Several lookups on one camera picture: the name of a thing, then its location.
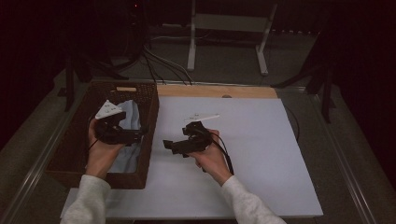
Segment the person's left hand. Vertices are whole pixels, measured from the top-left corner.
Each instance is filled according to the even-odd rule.
[[[98,140],[95,137],[94,129],[97,121],[97,119],[93,119],[90,122],[88,138],[90,146],[92,147],[89,152],[87,170],[85,174],[105,179],[108,170],[119,155],[120,149],[122,149],[125,145],[109,145]]]

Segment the dark background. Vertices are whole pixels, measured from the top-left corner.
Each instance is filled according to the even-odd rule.
[[[0,6],[1,102],[3,125],[0,147],[7,143],[43,97],[53,78],[64,69],[70,46],[105,61],[120,54],[109,36],[110,21],[129,26],[142,18],[128,15],[132,1],[3,1]],[[199,1],[204,12],[257,15],[254,4],[244,11],[236,1]],[[396,130],[394,64],[396,9],[392,1],[278,1],[273,23],[282,31],[318,35],[308,64],[335,62],[334,83],[365,133],[373,152],[396,188]],[[185,0],[146,1],[151,25],[190,22]],[[104,8],[112,9],[105,13]]]

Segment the white sleeve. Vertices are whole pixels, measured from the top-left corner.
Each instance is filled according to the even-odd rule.
[[[235,213],[239,224],[285,224],[255,194],[248,192],[245,186],[233,175],[221,187],[222,194]]]
[[[110,185],[105,180],[91,175],[83,175],[79,182],[77,198],[67,209],[61,223],[105,224],[105,199],[109,191]]]

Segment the white tabletop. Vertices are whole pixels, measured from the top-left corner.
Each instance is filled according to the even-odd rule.
[[[163,140],[187,139],[181,129],[194,113],[217,114],[204,120],[218,129],[237,178],[281,217],[323,215],[301,151],[279,99],[160,97],[145,189],[113,189],[106,216],[130,219],[233,217],[220,186],[192,158],[172,155]],[[71,189],[65,209],[76,199]]]

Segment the hand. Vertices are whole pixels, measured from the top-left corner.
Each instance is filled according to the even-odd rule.
[[[216,135],[219,135],[219,131],[209,131],[214,133],[212,134],[213,140],[218,143],[219,138]],[[228,170],[224,155],[213,143],[202,152],[192,152],[188,155],[194,157],[197,166],[204,168],[221,186],[233,176]]]
[[[105,179],[108,170],[119,155],[120,149],[122,149],[125,145],[109,145],[98,140],[95,137],[94,129],[97,121],[97,119],[93,119],[90,122],[88,138],[90,146],[92,147],[90,148],[87,170],[85,174]]]

